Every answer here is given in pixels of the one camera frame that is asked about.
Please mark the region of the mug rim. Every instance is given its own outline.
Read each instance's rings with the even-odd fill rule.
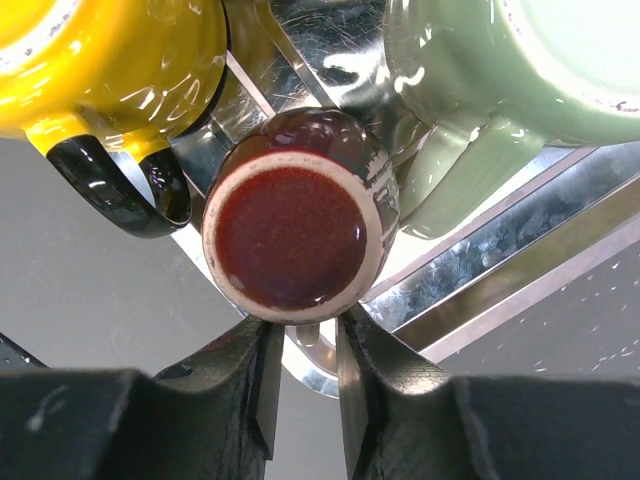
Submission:
[[[366,228],[365,253],[355,276],[338,294],[320,305],[300,310],[282,310],[265,307],[236,289],[220,265],[215,249],[216,230],[222,211],[221,206],[250,178],[281,168],[302,168],[328,178],[336,183],[354,201]],[[304,325],[318,323],[343,313],[367,292],[375,281],[384,259],[382,220],[373,194],[354,173],[330,158],[299,149],[278,149],[260,155],[235,167],[212,189],[202,217],[202,247],[204,257],[217,287],[237,307],[257,317],[274,323]]]

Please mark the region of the mug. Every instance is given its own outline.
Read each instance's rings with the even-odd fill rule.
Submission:
[[[316,323],[373,285],[398,219],[380,142],[337,109],[294,109],[229,153],[206,202],[203,248],[218,288],[240,309]]]
[[[445,234],[545,144],[640,139],[639,14],[627,0],[389,0],[395,89],[435,125],[404,172],[405,221]]]
[[[141,237],[191,215],[169,140],[220,82],[220,0],[0,0],[0,136],[26,138],[100,213]],[[155,205],[108,152],[126,152]]]

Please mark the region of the green mug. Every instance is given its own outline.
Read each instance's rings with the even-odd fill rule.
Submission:
[[[545,144],[640,139],[638,18],[630,0],[389,0],[395,90],[434,125],[404,172],[405,222],[447,233]]]

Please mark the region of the green mug handle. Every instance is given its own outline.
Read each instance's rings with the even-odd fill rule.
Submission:
[[[471,117],[438,124],[406,173],[400,190],[403,223],[425,238],[448,233],[544,144],[543,135],[503,116],[484,126],[474,125]]]

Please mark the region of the yellow mug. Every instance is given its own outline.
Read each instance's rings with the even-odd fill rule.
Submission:
[[[221,81],[221,0],[0,0],[0,136],[26,138],[100,213],[141,237],[191,215],[169,140]],[[155,206],[108,152],[127,152]]]

